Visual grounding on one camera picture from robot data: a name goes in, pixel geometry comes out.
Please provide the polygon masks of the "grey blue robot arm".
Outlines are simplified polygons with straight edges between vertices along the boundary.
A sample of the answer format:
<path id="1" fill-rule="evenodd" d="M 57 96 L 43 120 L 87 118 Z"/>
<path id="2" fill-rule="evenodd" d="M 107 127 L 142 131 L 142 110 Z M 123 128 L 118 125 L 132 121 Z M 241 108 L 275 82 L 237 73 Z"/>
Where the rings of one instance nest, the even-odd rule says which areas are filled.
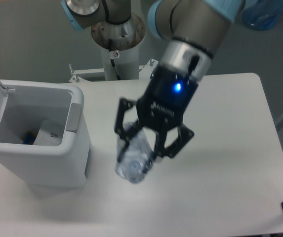
<path id="1" fill-rule="evenodd" d="M 119 59 L 142 41 L 146 29 L 168 40 L 144 94 L 137 101 L 119 101 L 114 131 L 123 148 L 118 161 L 143 128 L 156 134 L 150 161 L 175 157 L 192 139 L 194 132 L 183 124 L 184 112 L 243 4 L 242 0 L 158 0 L 149 9 L 147 23 L 137 23 L 128 0 L 61 1 L 73 28 L 90 28 L 95 43 L 107 50 L 107 79 L 126 78 L 130 64 Z"/>

